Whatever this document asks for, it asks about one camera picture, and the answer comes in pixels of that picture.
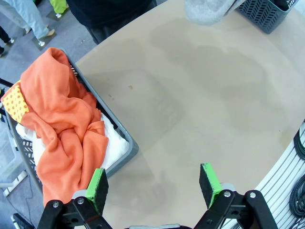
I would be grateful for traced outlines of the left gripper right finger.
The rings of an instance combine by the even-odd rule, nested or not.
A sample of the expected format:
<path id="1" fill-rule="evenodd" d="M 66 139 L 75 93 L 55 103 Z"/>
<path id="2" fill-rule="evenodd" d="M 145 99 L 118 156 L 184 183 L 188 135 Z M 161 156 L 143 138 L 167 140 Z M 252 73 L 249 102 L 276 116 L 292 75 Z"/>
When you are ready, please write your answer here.
<path id="1" fill-rule="evenodd" d="M 207 206 L 196 229 L 220 229 L 227 219 L 235 219 L 243 229 L 276 229 L 275 219 L 258 190 L 244 195 L 221 186 L 213 167 L 200 164 L 199 184 Z"/>

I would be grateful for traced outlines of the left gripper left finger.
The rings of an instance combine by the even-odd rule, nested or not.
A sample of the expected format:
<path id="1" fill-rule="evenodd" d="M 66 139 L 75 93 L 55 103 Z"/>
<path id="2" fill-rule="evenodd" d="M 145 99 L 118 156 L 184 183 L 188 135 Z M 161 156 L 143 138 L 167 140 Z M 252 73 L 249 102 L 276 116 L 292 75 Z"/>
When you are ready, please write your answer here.
<path id="1" fill-rule="evenodd" d="M 108 188 L 105 169 L 95 169 L 84 196 L 66 204 L 57 199 L 46 204 L 38 228 L 73 229 L 84 226 L 87 229 L 110 229 L 111 226 L 102 216 Z"/>

